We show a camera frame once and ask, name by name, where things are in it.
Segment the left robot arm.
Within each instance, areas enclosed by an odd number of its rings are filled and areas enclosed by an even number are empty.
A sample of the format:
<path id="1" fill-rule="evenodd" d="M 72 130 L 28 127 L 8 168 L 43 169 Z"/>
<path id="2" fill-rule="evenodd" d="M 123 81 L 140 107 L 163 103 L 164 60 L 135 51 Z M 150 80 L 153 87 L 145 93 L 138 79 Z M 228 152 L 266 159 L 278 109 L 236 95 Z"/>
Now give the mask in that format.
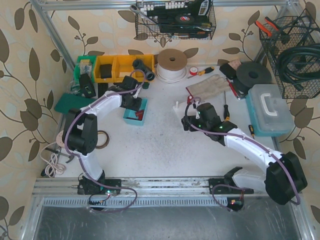
<path id="1" fill-rule="evenodd" d="M 94 153 L 98 143 L 98 119 L 120 107 L 128 108 L 129 99 L 138 97 L 146 80 L 144 77 L 139 83 L 131 75 L 126 76 L 120 86 L 111 86 L 93 103 L 68 111 L 62 135 L 64 148 L 78 158 L 86 178 L 101 187 L 105 186 L 100 180 L 104 171 Z"/>

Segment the black orange screwdriver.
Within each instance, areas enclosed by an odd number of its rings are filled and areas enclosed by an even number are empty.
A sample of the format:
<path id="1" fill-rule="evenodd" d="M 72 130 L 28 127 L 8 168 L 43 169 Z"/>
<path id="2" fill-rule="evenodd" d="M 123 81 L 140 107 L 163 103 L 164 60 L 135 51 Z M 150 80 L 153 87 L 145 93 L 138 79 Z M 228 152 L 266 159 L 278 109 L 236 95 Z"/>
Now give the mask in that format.
<path id="1" fill-rule="evenodd" d="M 224 120 L 225 120 L 225 121 L 229 121 L 229 120 L 230 120 L 230 112 L 229 112 L 229 106 L 228 106 L 228 104 L 227 104 L 227 98 L 226 98 L 226 92 L 225 92 L 225 91 L 223 92 L 223 95 L 224 95 L 224 105 L 223 105 L 224 112 L 223 112 L 223 117 L 224 117 Z"/>

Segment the blue plastic tray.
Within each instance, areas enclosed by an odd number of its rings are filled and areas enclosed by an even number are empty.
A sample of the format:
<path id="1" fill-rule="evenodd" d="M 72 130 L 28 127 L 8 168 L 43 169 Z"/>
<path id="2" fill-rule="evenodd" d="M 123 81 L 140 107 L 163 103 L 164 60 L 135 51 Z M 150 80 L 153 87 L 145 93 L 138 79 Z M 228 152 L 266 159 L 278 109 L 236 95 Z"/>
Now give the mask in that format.
<path id="1" fill-rule="evenodd" d="M 123 114 L 125 123 L 134 126 L 143 126 L 147 116 L 148 99 L 143 98 L 138 111 L 126 109 Z"/>

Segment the brown tape roll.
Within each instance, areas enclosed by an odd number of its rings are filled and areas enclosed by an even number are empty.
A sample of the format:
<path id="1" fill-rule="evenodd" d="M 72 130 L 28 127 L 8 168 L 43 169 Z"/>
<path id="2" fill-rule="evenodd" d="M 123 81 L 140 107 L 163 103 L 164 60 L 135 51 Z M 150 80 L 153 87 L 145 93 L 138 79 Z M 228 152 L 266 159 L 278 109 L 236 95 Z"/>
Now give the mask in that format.
<path id="1" fill-rule="evenodd" d="M 104 130 L 99 130 L 97 132 L 97 136 L 98 136 L 98 142 L 97 142 L 97 145 L 95 148 L 97 150 L 100 150 L 100 149 L 107 147 L 110 142 L 110 137 L 109 137 L 108 133 Z"/>

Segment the white peg base plate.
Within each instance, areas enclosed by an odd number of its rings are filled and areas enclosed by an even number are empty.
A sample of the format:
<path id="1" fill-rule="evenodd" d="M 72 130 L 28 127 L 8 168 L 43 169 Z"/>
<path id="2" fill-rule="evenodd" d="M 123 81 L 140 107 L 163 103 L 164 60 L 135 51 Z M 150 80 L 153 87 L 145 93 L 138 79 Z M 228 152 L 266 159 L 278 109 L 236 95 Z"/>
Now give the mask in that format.
<path id="1" fill-rule="evenodd" d="M 175 105 L 172 107 L 172 109 L 174 110 L 174 112 L 179 120 L 181 120 L 184 117 L 185 108 L 187 106 L 187 103 L 189 103 L 190 100 L 192 100 L 192 98 L 193 98 L 192 96 L 188 96 L 187 101 L 184 101 L 184 102 L 176 101 Z M 196 116 L 197 115 L 197 109 L 193 103 L 188 108 L 187 115 L 188 116 Z"/>

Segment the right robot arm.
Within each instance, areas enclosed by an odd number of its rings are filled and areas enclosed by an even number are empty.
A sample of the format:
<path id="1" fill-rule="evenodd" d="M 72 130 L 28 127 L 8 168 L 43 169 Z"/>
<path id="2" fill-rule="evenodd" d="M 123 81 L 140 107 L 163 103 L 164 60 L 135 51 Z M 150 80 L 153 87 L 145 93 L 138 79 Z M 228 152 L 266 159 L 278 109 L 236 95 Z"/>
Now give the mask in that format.
<path id="1" fill-rule="evenodd" d="M 259 173 L 238 169 L 231 177 L 232 189 L 266 192 L 279 205 L 300 205 L 300 192 L 308 182 L 300 160 L 293 152 L 282 153 L 266 147 L 234 123 L 221 121 L 209 102 L 194 99 L 188 102 L 181 123 L 185 131 L 203 133 L 212 141 L 242 154 L 260 169 Z"/>

